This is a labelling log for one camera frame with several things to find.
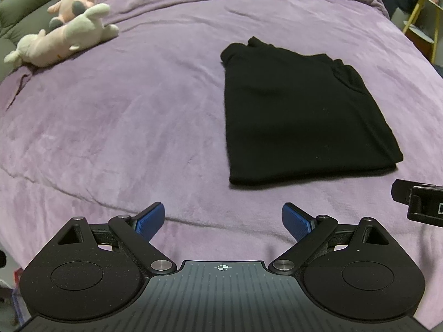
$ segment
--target folded garment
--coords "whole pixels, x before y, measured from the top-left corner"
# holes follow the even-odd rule
[[[362,78],[341,60],[255,37],[221,60],[232,184],[380,174],[403,160]]]

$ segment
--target triangular cutout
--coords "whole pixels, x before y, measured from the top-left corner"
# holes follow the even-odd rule
[[[81,235],[81,231],[79,226],[72,226],[68,232],[62,237],[62,239],[58,242],[59,245],[69,245],[72,243],[82,243],[83,236]]]
[[[389,245],[387,239],[380,233],[380,231],[373,227],[367,226],[363,234],[363,243],[371,243],[373,245]]]

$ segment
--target purple blanket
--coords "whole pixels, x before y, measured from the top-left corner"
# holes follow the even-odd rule
[[[100,0],[121,35],[37,70],[0,106],[0,243],[22,266],[72,216],[103,223],[162,201],[152,243],[184,259],[264,260],[293,244],[291,201],[342,224],[378,219],[422,269],[416,317],[443,317],[443,232],[406,219],[396,178],[443,184],[443,80],[380,0]],[[405,161],[383,177],[230,186],[220,53],[251,36],[343,59],[363,77]],[[23,70],[0,85],[10,101]]]

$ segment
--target plush toy leg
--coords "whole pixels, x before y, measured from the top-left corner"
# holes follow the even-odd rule
[[[59,17],[53,17],[49,21],[49,32],[54,31],[56,28],[62,27],[64,25],[63,21]]]
[[[118,27],[115,25],[107,25],[101,33],[101,42],[109,41],[118,36]]]
[[[81,14],[85,13],[85,11],[86,11],[85,5],[83,5],[83,3],[80,0],[75,0],[72,3],[71,9],[72,9],[72,13],[74,14],[74,16],[81,15]]]

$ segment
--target wooden table leg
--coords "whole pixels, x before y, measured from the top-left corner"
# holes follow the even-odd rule
[[[415,24],[417,22],[418,16],[420,15],[420,12],[421,12],[424,2],[425,2],[425,0],[418,0],[413,13],[411,14],[411,17],[409,17],[408,23],[406,24],[405,28],[403,29],[404,34],[406,34],[408,32],[408,30],[412,24]]]
[[[434,32],[434,44],[432,46],[432,57],[431,57],[432,64],[436,60],[437,44],[439,41],[439,29],[440,29],[440,9],[436,9],[436,29]]]

